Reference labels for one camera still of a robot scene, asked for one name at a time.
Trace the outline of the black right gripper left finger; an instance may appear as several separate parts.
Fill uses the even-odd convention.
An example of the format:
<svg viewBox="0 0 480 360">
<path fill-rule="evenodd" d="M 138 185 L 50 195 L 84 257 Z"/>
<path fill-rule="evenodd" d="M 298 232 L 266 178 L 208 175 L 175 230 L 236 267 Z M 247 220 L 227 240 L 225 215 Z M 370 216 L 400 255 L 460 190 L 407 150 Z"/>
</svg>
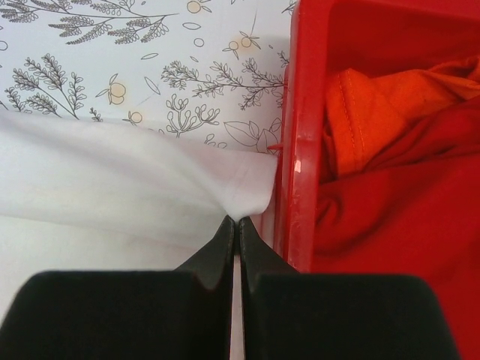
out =
<svg viewBox="0 0 480 360">
<path fill-rule="evenodd" d="M 1 325 L 3 359 L 228 359 L 235 223 L 172 271 L 44 271 Z"/>
</svg>

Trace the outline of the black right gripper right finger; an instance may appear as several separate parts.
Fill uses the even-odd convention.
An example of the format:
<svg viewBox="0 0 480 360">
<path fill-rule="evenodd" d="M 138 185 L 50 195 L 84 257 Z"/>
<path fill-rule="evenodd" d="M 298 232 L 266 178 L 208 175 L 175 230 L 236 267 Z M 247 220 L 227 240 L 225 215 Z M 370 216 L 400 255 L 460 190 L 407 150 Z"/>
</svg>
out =
<svg viewBox="0 0 480 360">
<path fill-rule="evenodd" d="M 302 274 L 238 224 L 247 359 L 458 359 L 436 296 L 392 274 Z"/>
</svg>

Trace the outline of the white t-shirt with robot print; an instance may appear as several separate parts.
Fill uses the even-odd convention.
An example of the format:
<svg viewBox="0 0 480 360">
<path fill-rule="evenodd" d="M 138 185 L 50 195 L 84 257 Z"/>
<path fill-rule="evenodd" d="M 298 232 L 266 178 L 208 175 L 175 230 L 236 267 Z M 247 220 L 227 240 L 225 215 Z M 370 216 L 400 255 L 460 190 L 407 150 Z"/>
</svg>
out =
<svg viewBox="0 0 480 360">
<path fill-rule="evenodd" d="M 1 327 L 50 271 L 172 271 L 224 218 L 262 214 L 273 155 L 104 122 L 1 114 Z"/>
</svg>

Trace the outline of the red t-shirt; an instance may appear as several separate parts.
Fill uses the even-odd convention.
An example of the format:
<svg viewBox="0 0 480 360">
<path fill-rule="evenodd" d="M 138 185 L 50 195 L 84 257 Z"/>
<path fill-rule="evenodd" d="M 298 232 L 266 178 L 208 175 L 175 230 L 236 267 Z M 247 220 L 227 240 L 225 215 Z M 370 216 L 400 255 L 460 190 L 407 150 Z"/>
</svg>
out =
<svg viewBox="0 0 480 360">
<path fill-rule="evenodd" d="M 332 173 L 324 144 L 313 272 L 423 278 L 460 355 L 479 357 L 479 95 L 408 127 L 360 171 Z"/>
</svg>

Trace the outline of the orange t-shirt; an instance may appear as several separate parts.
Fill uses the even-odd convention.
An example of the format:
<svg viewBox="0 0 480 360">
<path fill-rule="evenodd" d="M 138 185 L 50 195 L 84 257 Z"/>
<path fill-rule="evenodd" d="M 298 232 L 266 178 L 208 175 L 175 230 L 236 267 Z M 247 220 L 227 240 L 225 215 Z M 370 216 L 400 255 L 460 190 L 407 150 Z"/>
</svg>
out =
<svg viewBox="0 0 480 360">
<path fill-rule="evenodd" d="M 352 68 L 331 75 L 323 131 L 331 172 L 362 171 L 420 119 L 477 96 L 478 56 L 376 77 Z"/>
</svg>

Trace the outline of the floral patterned table mat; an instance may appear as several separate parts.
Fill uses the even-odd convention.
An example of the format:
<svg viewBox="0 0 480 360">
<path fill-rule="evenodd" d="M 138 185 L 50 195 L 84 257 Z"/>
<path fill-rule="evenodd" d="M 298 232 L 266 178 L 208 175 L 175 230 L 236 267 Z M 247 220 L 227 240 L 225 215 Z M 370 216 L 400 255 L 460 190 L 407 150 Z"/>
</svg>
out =
<svg viewBox="0 0 480 360">
<path fill-rule="evenodd" d="M 3 1 L 1 108 L 275 153 L 294 1 Z"/>
</svg>

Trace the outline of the red plastic bin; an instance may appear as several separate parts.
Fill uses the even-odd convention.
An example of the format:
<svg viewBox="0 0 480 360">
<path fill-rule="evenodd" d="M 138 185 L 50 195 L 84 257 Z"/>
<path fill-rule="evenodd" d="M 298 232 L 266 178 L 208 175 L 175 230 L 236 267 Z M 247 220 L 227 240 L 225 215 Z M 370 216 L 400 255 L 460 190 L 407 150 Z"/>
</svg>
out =
<svg viewBox="0 0 480 360">
<path fill-rule="evenodd" d="M 378 77 L 479 53 L 477 1 L 300 1 L 292 15 L 276 179 L 274 249 L 313 268 L 326 77 Z"/>
</svg>

